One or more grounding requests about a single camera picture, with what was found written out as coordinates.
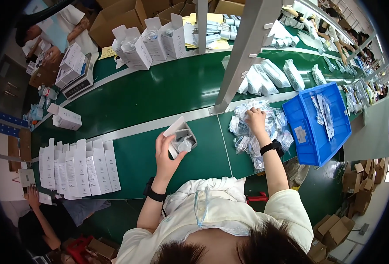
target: sticker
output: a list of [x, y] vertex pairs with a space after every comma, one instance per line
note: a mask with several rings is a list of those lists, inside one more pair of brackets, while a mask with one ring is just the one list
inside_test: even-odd
[[301, 126], [296, 127], [294, 129], [294, 133], [296, 134], [299, 144], [306, 142], [306, 130], [304, 130]]

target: jeans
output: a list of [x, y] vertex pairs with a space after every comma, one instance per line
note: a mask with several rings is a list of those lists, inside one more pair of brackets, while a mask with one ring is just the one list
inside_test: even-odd
[[62, 201], [62, 204], [70, 214], [76, 226], [83, 224], [83, 220], [90, 214], [111, 205], [109, 201], [101, 199], [64, 200]]

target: red stool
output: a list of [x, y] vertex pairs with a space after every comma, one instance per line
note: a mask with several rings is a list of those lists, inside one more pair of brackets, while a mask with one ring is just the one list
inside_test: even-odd
[[89, 245], [92, 241], [93, 236], [85, 238], [81, 235], [78, 239], [71, 242], [70, 245], [66, 247], [66, 251], [73, 257], [74, 261], [78, 264], [89, 264], [84, 255], [87, 254], [85, 247]]

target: hand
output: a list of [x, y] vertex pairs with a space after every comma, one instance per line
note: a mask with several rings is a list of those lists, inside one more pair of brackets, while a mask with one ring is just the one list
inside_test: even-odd
[[39, 208], [39, 191], [37, 190], [35, 185], [31, 185], [27, 188], [27, 193], [25, 193], [24, 198], [29, 203], [32, 209]]
[[341, 55], [341, 60], [343, 61], [344, 65], [347, 66], [347, 57], [344, 54]]
[[42, 61], [42, 65], [47, 65], [48, 63], [55, 63], [60, 59], [61, 51], [57, 48], [57, 46], [51, 47], [49, 50], [45, 52], [45, 58]]
[[246, 120], [246, 123], [249, 125], [256, 138], [265, 134], [268, 135], [265, 130], [265, 112], [262, 112], [260, 108], [252, 107], [250, 110], [246, 111], [246, 114], [250, 117], [250, 119]]
[[171, 143], [171, 140], [175, 138], [176, 135], [170, 135], [165, 137], [162, 132], [155, 141], [156, 147], [156, 177], [159, 180], [170, 180], [171, 177], [176, 172], [178, 165], [181, 160], [187, 154], [187, 151], [183, 151], [178, 154], [178, 156], [172, 161], [168, 156], [168, 145]]

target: black shirt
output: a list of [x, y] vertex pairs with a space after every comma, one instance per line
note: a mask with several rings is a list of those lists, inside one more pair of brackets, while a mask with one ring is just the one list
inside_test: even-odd
[[[59, 200], [53, 200], [52, 203], [42, 203], [39, 208], [62, 243], [73, 235], [77, 227]], [[33, 211], [18, 219], [18, 231], [23, 245], [34, 255], [43, 256], [51, 251], [42, 238], [45, 233]]]

